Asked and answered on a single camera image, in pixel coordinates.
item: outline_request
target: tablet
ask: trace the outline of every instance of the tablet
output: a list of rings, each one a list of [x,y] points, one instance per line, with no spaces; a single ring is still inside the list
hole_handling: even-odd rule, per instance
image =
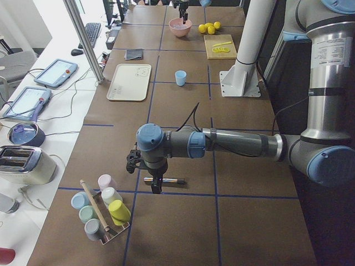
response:
[[[11,103],[11,107],[3,114],[3,117],[30,120],[39,104],[39,98],[44,99],[43,105],[45,105],[51,94],[52,91],[47,88],[25,87],[15,101]]]
[[[34,79],[34,82],[51,88],[58,88],[70,78],[77,68],[76,63],[56,59]]]

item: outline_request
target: wooden cutting board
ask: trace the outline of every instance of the wooden cutting board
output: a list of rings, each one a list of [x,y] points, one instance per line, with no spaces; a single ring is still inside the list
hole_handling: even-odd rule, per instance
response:
[[[205,46],[208,59],[236,59],[237,51],[230,34],[220,34],[220,35],[205,35]],[[232,42],[231,44],[224,44],[217,47],[228,47],[230,50],[229,53],[214,53],[212,51],[213,45],[217,43]]]

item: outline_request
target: label on robot arm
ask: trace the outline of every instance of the label on robot arm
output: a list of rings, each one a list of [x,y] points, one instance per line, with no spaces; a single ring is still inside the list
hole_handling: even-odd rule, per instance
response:
[[[350,67],[352,37],[319,41],[312,44],[311,68],[322,65]]]

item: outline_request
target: silver toaster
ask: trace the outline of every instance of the silver toaster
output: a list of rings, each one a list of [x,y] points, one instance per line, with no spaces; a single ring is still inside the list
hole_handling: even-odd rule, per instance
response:
[[[51,181],[57,164],[41,148],[0,147],[0,177],[17,184],[41,185]]]

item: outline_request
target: computer mouse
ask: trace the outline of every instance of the computer mouse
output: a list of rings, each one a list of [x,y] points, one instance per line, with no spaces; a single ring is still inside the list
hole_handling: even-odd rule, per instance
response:
[[[83,53],[84,53],[84,51],[82,51],[82,50],[73,49],[72,52],[71,52],[71,55],[75,57],[75,56],[81,55],[81,54],[83,54]]]

